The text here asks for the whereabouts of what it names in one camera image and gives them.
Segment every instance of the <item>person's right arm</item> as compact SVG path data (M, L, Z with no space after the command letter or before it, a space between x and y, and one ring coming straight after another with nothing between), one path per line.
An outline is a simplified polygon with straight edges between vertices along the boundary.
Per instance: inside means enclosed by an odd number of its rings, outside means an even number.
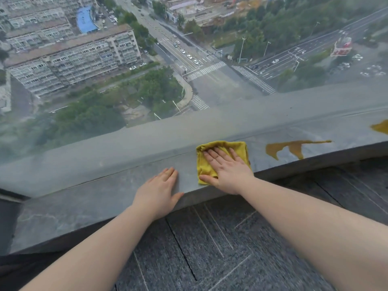
M388 227L314 197L257 179L231 149L204 156L218 179L240 194L339 290L388 290Z

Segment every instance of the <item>red and white structure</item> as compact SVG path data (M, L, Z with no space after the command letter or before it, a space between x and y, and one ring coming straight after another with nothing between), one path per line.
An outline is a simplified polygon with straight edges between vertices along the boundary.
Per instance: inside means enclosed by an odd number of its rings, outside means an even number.
M334 44L334 49L331 52L330 56L346 56L352 49L352 38L351 37L340 37L338 41Z

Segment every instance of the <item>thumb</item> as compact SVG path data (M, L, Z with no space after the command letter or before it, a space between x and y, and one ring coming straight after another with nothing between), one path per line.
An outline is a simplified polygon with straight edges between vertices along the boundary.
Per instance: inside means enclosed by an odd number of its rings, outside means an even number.
M200 175L199 176L200 180L201 181L204 181L212 186L215 186L216 188L218 188L218 179L217 178L214 178L212 176L208 176L208 175Z
M172 208L175 207L175 205L178 203L179 199L181 199L183 195L185 195L185 193L183 192L172 195L171 197Z

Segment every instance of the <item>finger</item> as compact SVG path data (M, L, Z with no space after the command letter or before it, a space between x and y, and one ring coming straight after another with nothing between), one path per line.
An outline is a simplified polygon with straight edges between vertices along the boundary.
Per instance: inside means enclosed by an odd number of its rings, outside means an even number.
M233 158L231 158L228 154L226 154L224 151L222 151L220 148L216 147L214 150L217 152L219 156L224 158L226 161L233 161Z
M168 168L165 168L164 170L162 170L162 171L157 175L157 177L163 176L163 174L164 174L166 171L168 171Z
M167 181L168 178L172 175L172 173L175 171L174 168L169 168L167 171L162 174L161 178L163 181Z
M232 148L229 148L229 151L235 161L245 164L244 160L242 160L241 157L237 155L236 151L234 151Z
M171 210L175 207L175 205L178 203L179 199L181 199L183 195L185 195L185 193L180 192L171 196Z
M208 153L220 164L225 163L225 159L222 158L217 152L213 149L209 149Z
M212 185L212 186L215 186L216 188L218 188L219 182L218 182L217 178L214 178L214 177L208 176L208 175L200 175L199 179L201 181L204 181L205 183L208 183L209 185Z
M155 179L156 178L156 176L153 176L152 178L149 178L147 181L146 181L146 183L149 183L149 182L151 182L153 179Z
M220 169L220 164L206 151L203 152L203 156L209 162L210 166L215 170L218 171Z
M167 182L171 184L171 187L174 186L175 182L177 181L177 177L178 177L178 171L174 170L171 176L167 179Z

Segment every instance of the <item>hand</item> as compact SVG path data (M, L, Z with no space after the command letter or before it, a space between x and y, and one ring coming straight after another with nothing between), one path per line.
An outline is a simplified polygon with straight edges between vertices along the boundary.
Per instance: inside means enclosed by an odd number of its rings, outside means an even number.
M239 184L253 177L253 172L232 148L229 151L233 158L219 148L204 151L203 155L216 171L218 179L208 175L201 175L199 178L226 193L237 195Z
M171 196L172 187L177 180L178 171L165 168L160 174L146 181L136 192L132 206L138 206L157 220L174 208L184 193Z

